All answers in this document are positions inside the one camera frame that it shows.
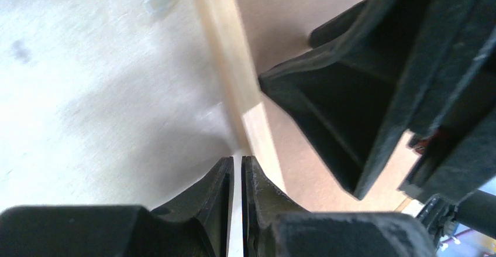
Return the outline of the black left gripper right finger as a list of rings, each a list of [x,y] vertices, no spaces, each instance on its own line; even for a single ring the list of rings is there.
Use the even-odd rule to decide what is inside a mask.
[[[425,227],[398,212],[310,212],[242,157],[245,256],[436,256]]]

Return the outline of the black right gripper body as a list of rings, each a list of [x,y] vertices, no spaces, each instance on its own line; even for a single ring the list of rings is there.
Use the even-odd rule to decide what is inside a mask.
[[[259,75],[344,191],[363,199],[405,131],[401,190],[451,203],[495,177],[495,0],[363,0]]]

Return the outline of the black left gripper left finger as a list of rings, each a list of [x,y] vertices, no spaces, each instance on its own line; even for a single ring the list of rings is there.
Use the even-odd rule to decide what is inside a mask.
[[[233,158],[165,204],[37,205],[1,214],[2,256],[225,256]]]

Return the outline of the wooden picture frame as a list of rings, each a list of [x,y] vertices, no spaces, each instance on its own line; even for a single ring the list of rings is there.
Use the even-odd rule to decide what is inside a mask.
[[[293,117],[345,191],[363,198],[384,168],[404,124],[393,123],[394,86],[368,46],[398,0],[366,0],[337,38],[257,76],[236,0],[195,0],[236,133],[247,156],[282,190],[283,178],[261,100]]]

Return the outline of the brown frame backing board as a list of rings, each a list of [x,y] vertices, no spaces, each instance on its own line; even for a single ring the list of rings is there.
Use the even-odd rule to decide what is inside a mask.
[[[361,0],[237,0],[256,70],[262,73],[308,48],[309,33]],[[399,211],[421,205],[398,191],[417,159],[403,134],[386,168],[363,200],[338,185],[292,119],[263,98],[288,195],[310,211]]]

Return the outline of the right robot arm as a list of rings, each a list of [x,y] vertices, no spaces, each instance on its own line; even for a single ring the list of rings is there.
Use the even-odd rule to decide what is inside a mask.
[[[495,0],[363,0],[309,46],[259,84],[340,186],[364,198],[411,131],[400,190],[434,243],[457,223],[495,237]]]

